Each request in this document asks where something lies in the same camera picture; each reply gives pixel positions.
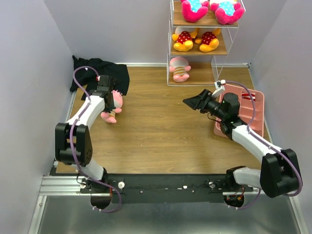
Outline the small yellow plush toy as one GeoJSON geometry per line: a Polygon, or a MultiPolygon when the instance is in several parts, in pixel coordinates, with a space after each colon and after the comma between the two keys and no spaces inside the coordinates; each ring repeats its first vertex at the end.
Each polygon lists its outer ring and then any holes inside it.
{"type": "Polygon", "coordinates": [[[177,27],[172,34],[174,49],[179,52],[187,52],[193,48],[193,39],[197,36],[196,27],[177,27]]]}

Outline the pink pig plush striped shirt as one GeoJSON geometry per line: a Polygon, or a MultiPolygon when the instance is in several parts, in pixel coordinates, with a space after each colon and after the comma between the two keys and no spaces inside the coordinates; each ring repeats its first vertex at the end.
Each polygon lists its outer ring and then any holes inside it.
{"type": "Polygon", "coordinates": [[[169,72],[173,73],[175,82],[185,82],[190,77],[190,70],[191,66],[184,57],[174,57],[169,62],[169,72]]]}

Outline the white plush blue dress back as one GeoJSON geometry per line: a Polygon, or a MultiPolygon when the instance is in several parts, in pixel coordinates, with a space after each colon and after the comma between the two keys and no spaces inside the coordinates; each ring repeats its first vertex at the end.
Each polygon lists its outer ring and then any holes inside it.
{"type": "Polygon", "coordinates": [[[245,13],[245,9],[237,0],[210,0],[210,10],[219,24],[232,25],[245,13]]]}

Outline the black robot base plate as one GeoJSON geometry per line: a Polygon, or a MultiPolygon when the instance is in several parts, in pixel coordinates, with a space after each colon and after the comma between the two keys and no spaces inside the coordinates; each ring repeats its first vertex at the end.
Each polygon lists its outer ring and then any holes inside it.
{"type": "Polygon", "coordinates": [[[250,192],[251,188],[229,185],[225,174],[108,174],[116,191],[86,179],[80,192],[112,197],[114,203],[222,203],[226,196],[250,192]]]}

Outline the white plush blue dress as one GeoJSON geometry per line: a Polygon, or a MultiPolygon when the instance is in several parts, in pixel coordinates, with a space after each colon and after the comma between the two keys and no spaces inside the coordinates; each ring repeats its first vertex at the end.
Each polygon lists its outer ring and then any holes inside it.
{"type": "Polygon", "coordinates": [[[182,0],[181,13],[187,22],[194,23],[202,19],[209,11],[208,0],[182,0]]]}
{"type": "Polygon", "coordinates": [[[245,13],[245,9],[237,0],[210,0],[210,10],[219,24],[232,25],[245,13]]]}

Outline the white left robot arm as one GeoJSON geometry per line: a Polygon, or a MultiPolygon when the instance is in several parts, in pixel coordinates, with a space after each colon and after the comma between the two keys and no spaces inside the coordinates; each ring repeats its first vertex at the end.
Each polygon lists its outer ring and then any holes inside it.
{"type": "Polygon", "coordinates": [[[91,180],[92,188],[102,193],[107,188],[115,190],[108,184],[105,168],[93,159],[93,147],[90,128],[102,112],[115,108],[113,100],[113,77],[98,76],[98,85],[86,95],[86,100],[78,112],[66,123],[55,127],[55,159],[75,167],[86,179],[91,180]]]}

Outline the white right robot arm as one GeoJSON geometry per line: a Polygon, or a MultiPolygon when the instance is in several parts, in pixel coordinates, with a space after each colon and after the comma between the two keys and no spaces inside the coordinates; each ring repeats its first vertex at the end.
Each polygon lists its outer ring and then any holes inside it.
{"type": "Polygon", "coordinates": [[[218,102],[205,89],[197,96],[184,99],[183,103],[202,114],[217,117],[222,133],[260,161],[259,170],[245,166],[229,169],[224,179],[228,190],[235,191],[241,185],[248,185],[261,189],[271,198],[280,195],[296,196],[301,192],[303,181],[295,151],[281,149],[253,131],[238,115],[238,95],[226,93],[222,101],[218,102]]]}

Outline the large yellow plush toy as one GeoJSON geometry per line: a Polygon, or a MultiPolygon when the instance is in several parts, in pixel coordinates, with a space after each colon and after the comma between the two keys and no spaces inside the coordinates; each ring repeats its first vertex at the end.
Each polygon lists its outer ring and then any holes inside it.
{"type": "Polygon", "coordinates": [[[220,34],[221,28],[198,28],[195,43],[199,45],[201,52],[210,52],[219,46],[217,36],[220,34]]]}

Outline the white plush blue dress front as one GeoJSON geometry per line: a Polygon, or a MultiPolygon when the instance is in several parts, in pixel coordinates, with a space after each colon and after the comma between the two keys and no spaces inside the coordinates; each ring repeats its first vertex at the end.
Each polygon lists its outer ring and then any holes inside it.
{"type": "Polygon", "coordinates": [[[202,19],[209,11],[208,0],[182,0],[181,13],[187,22],[194,23],[202,19]]]}

